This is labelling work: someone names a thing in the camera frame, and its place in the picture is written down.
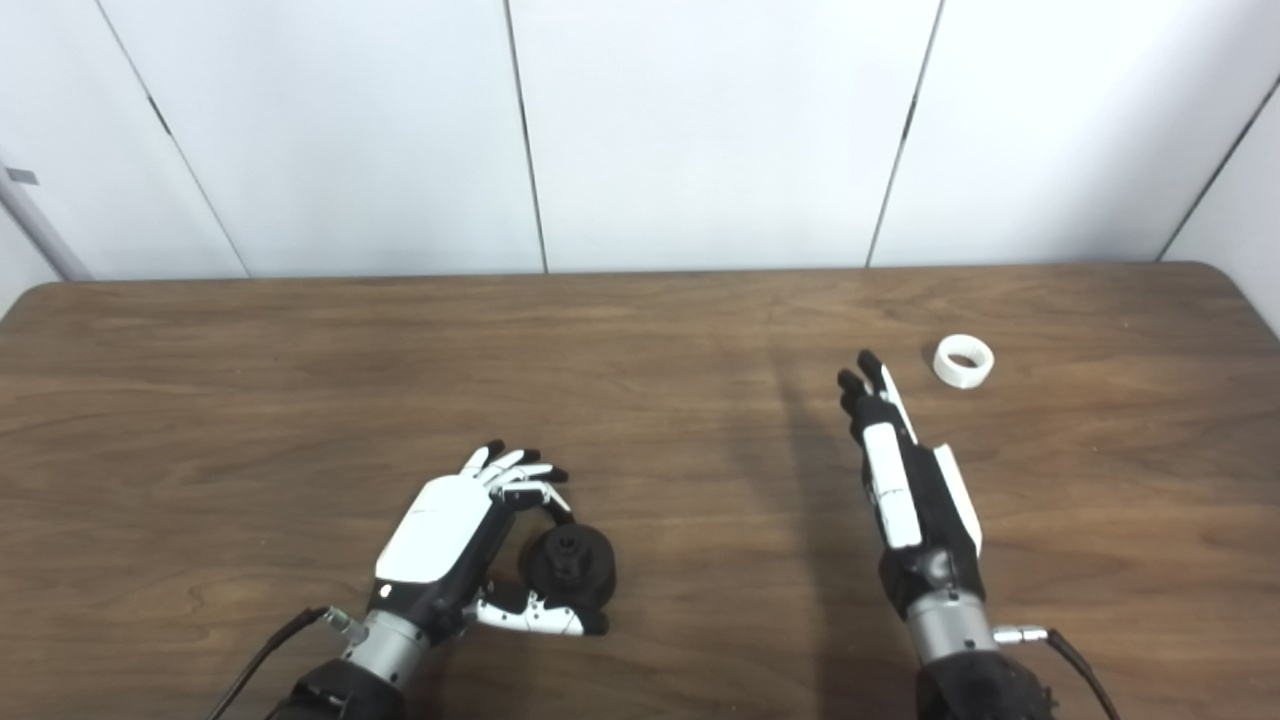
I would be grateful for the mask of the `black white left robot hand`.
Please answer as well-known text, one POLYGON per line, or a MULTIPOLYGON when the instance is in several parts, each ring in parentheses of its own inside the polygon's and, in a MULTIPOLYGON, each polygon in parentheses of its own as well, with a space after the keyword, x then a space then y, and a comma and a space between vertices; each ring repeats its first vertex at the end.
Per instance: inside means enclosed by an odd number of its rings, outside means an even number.
POLYGON ((512 632, 604 635, 614 593, 614 551, 603 533, 575 519, 559 493, 566 470, 532 448, 499 441, 477 448, 453 474, 428 480, 374 568, 370 614, 408 623, 435 647, 470 623, 512 632), (541 510, 549 530, 520 555, 520 585, 490 578, 521 512, 541 510))

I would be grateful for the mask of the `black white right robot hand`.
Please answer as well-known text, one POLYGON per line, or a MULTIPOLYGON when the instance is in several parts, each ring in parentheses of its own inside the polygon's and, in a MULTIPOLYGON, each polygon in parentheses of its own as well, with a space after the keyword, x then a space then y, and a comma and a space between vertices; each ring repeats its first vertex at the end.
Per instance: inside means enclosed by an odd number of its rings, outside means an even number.
POLYGON ((983 600, 980 525, 951 448, 918 439, 890 369, 869 348, 837 383, 883 544, 879 582, 895 612, 906 618, 934 592, 983 600))

